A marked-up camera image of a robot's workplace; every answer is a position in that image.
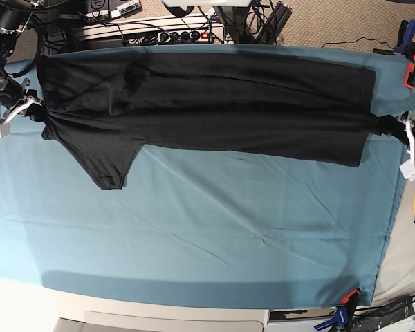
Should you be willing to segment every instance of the blue fabric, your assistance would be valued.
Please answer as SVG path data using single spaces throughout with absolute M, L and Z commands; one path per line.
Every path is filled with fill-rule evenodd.
M 376 71 L 372 111 L 415 111 L 407 61 L 293 47 L 153 46 L 74 53 L 265 52 Z M 9 66 L 17 71 L 23 64 Z M 31 87 L 39 85 L 34 72 Z M 358 168 L 145 146 L 123 190 L 99 190 L 43 124 L 0 140 L 0 277 L 61 291 L 212 308 L 317 308 L 374 293 L 405 150 L 369 137 Z

